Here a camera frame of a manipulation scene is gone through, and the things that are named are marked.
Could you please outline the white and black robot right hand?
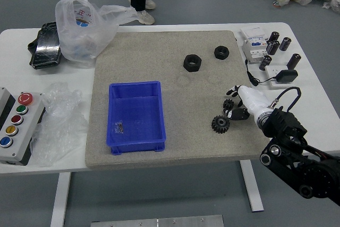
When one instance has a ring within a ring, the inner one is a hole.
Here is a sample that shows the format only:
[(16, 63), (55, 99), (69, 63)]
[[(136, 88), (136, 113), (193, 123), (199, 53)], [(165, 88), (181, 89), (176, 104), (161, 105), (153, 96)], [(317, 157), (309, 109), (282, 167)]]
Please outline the white and black robot right hand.
[(241, 105), (244, 105), (247, 114), (244, 110), (227, 110), (224, 109), (225, 115), (230, 120), (246, 120), (249, 115), (253, 115), (256, 124), (266, 120), (272, 113), (270, 101), (263, 92), (255, 90), (247, 86), (234, 86), (227, 93), (232, 97), (239, 96)]

